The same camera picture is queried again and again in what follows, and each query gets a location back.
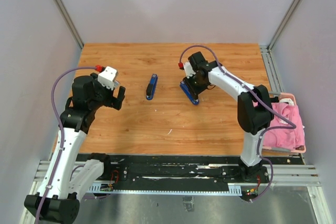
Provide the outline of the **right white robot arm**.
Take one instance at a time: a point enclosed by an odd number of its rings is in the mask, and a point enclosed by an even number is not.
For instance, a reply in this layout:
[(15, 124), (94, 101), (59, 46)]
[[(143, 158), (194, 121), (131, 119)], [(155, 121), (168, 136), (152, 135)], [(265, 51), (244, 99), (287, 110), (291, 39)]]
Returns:
[(269, 128), (274, 115), (271, 100), (264, 85), (254, 86), (231, 74), (218, 59), (208, 62), (199, 51), (181, 60), (178, 67), (186, 77), (183, 83), (193, 100), (209, 86), (216, 86), (229, 94), (237, 102), (237, 120), (244, 131), (243, 150), (238, 163), (238, 177), (250, 182), (261, 172), (262, 133)]

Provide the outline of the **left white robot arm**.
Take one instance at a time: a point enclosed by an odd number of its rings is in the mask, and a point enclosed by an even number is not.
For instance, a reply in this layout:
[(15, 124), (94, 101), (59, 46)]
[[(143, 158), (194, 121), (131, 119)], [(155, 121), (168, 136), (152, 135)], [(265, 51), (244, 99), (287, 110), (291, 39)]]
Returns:
[(115, 97), (113, 93), (119, 85), (116, 78), (116, 73), (104, 71), (74, 79), (72, 96), (60, 115), (58, 140), (47, 173), (37, 192), (27, 195), (24, 201), (36, 223), (73, 223), (80, 201), (93, 182), (112, 177), (111, 159), (105, 153), (90, 154), (79, 173), (72, 172), (97, 110), (102, 106), (121, 109), (125, 87), (120, 87)]

